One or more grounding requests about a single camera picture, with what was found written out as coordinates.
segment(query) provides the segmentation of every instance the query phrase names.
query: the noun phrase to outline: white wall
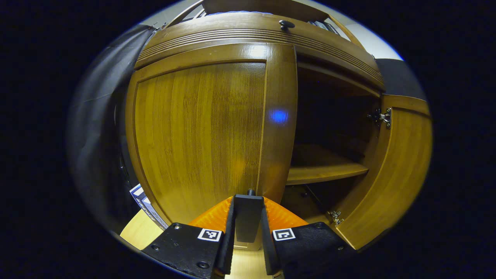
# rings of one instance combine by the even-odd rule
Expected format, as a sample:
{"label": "white wall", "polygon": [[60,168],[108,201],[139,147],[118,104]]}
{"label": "white wall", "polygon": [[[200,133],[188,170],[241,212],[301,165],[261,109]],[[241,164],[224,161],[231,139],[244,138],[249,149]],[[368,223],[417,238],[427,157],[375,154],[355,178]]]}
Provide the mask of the white wall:
{"label": "white wall", "polygon": [[[196,3],[198,0],[183,0],[179,1],[174,5],[170,5],[168,7],[164,7],[162,11],[150,16],[145,19],[142,23],[147,25],[152,25],[155,22],[158,22],[155,27],[160,27],[164,24],[164,22],[171,22],[178,14],[180,14],[183,10]],[[368,53],[374,55],[375,58],[390,58],[390,59],[398,59],[403,60],[398,53],[383,39],[377,36],[372,31],[368,30],[366,27],[359,24],[357,21],[347,17],[346,15],[331,9],[325,5],[322,5],[318,2],[311,0],[295,0],[297,2],[303,3],[305,5],[312,6],[324,12],[331,14],[334,18],[336,18],[341,24],[346,26],[355,37],[360,41],[360,43],[364,46]],[[197,14],[202,8],[198,7],[193,12],[191,12],[188,16],[193,16]],[[334,22],[330,19],[327,19],[325,22],[331,24],[336,31],[338,31],[341,37],[350,40],[341,29],[339,29]]]}
{"label": "white wall", "polygon": [[[177,3],[164,7],[163,10],[157,12],[156,14],[150,16],[149,18],[145,19],[141,23],[146,24],[146,25],[152,25],[155,22],[158,22],[155,24],[154,27],[160,27],[162,26],[165,22],[169,23],[171,22],[178,14],[180,14],[182,11],[184,11],[186,8],[189,6],[193,5],[194,3],[198,2],[198,0],[183,0],[183,1],[178,1]],[[194,9],[193,12],[190,14],[197,14],[202,7],[198,7]]]}
{"label": "white wall", "polygon": [[357,37],[360,43],[364,46],[365,50],[372,54],[376,59],[390,58],[403,60],[388,43],[372,31],[365,28],[363,25],[355,23],[346,25],[346,28],[348,28],[348,30],[350,30],[350,32]]}

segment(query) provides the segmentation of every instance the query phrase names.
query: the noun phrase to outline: black curtain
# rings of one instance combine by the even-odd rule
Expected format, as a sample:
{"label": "black curtain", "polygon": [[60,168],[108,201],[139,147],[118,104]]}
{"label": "black curtain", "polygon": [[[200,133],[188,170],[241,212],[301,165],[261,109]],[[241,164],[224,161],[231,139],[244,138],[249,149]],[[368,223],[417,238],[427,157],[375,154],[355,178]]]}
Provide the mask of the black curtain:
{"label": "black curtain", "polygon": [[96,219],[116,234],[139,211],[129,194],[138,181],[127,152],[124,107],[134,64],[155,31],[138,24],[107,46],[83,75],[69,109],[70,172]]}

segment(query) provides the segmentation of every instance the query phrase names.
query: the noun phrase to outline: book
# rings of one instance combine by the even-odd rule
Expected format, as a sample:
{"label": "book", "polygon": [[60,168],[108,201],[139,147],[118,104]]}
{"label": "book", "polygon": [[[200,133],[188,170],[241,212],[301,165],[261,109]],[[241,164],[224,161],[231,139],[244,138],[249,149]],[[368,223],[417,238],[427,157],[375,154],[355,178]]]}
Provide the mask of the book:
{"label": "book", "polygon": [[315,25],[316,25],[316,26],[318,26],[318,27],[320,27],[320,28],[322,28],[322,29],[324,29],[324,30],[329,31],[329,30],[327,29],[327,27],[325,27],[325,25],[324,25],[323,23],[318,22],[318,21],[314,21],[314,23],[315,23]]}
{"label": "book", "polygon": [[148,211],[146,206],[143,204],[142,200],[146,198],[146,195],[145,191],[141,187],[141,184],[136,185],[129,192],[131,193],[134,200],[138,203],[139,207],[141,207],[141,209],[146,213],[146,215],[148,215],[148,217],[150,217],[150,219],[152,219],[152,221],[157,224],[157,226],[159,226],[162,230],[165,230],[165,228],[153,217],[150,211]]}
{"label": "book", "polygon": [[155,220],[157,220],[157,222],[155,223],[158,223],[157,225],[162,229],[162,230],[165,230],[166,228],[169,227],[169,225],[167,225],[164,220],[159,216],[159,214],[157,213],[157,211],[153,208],[152,206],[152,203],[150,202],[150,200],[145,197],[144,199],[141,200],[143,202],[143,204],[145,205],[146,209],[148,209],[148,211],[152,214],[153,217],[155,217]]}
{"label": "book", "polygon": [[334,32],[336,35],[339,35],[338,31],[334,27],[332,27],[331,24],[324,22],[324,25],[325,27],[327,27],[327,30]]}

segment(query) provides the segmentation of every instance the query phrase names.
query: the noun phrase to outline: wooden cabinet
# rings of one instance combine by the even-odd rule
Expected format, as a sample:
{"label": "wooden cabinet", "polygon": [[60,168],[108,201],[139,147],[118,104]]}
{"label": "wooden cabinet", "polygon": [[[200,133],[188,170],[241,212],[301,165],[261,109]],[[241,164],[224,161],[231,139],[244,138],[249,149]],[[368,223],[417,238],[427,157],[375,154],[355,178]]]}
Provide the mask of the wooden cabinet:
{"label": "wooden cabinet", "polygon": [[[228,5],[208,2],[211,13],[226,7],[213,2]],[[134,170],[168,223],[252,188],[309,222],[327,220],[360,249],[420,190],[432,150],[427,102],[383,95],[375,59],[352,34],[301,21],[308,10],[291,18],[255,2],[273,14],[178,16],[144,48],[126,103]],[[391,109],[390,127],[367,119],[378,108]]]}
{"label": "wooden cabinet", "polygon": [[293,46],[220,45],[132,76],[127,138],[137,177],[169,222],[254,189],[280,201],[297,108]]}

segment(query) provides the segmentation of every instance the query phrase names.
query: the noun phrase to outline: wood grain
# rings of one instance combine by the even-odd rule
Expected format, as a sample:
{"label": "wood grain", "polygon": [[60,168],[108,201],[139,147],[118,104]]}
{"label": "wood grain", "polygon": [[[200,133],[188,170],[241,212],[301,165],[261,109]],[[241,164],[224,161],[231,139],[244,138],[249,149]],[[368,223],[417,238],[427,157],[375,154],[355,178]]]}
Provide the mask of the wood grain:
{"label": "wood grain", "polygon": [[365,174],[367,171],[363,165],[316,144],[299,144],[293,149],[286,185],[330,181]]}
{"label": "wood grain", "polygon": [[324,22],[328,17],[325,12],[319,9],[292,0],[205,0],[203,7],[205,7],[205,11],[208,14],[240,10],[259,11],[286,16],[304,22],[310,20]]}
{"label": "wood grain", "polygon": [[[353,209],[347,202],[359,195],[345,198],[338,210],[345,219],[336,231],[355,249],[360,249],[388,228],[391,228],[410,207],[427,174],[432,153],[432,122],[422,113],[404,109],[409,100],[404,96],[383,96],[383,108],[392,107],[392,127],[381,127],[375,151],[379,169],[369,171],[356,189],[362,199]],[[416,108],[427,110],[427,102]]]}
{"label": "wood grain", "polygon": [[279,203],[284,192],[280,186],[286,185],[295,140],[298,101],[295,49],[269,49],[265,77],[263,141],[256,194]]}
{"label": "wood grain", "polygon": [[[189,223],[249,188],[280,200],[296,118],[291,80],[296,83],[294,48],[275,44],[199,49],[133,74],[129,152],[159,215]],[[271,117],[275,104],[285,112],[283,123]]]}
{"label": "wood grain", "polygon": [[[296,27],[282,31],[279,20],[289,20]],[[239,42],[293,44],[298,53],[328,61],[384,90],[375,60],[360,47],[307,22],[259,13],[217,14],[159,31],[140,54],[135,69],[180,52]]]}
{"label": "wood grain", "polygon": [[[121,237],[132,246],[143,250],[150,245],[163,231],[140,210],[134,218],[126,225]],[[233,250],[231,262],[231,274],[225,275],[225,279],[271,279],[265,273],[265,259],[263,249],[258,251]]]}
{"label": "wood grain", "polygon": [[431,116],[429,105],[424,100],[399,95],[387,95],[386,99],[388,100],[388,102],[394,104],[394,107],[396,108],[412,110],[425,114],[429,117]]}

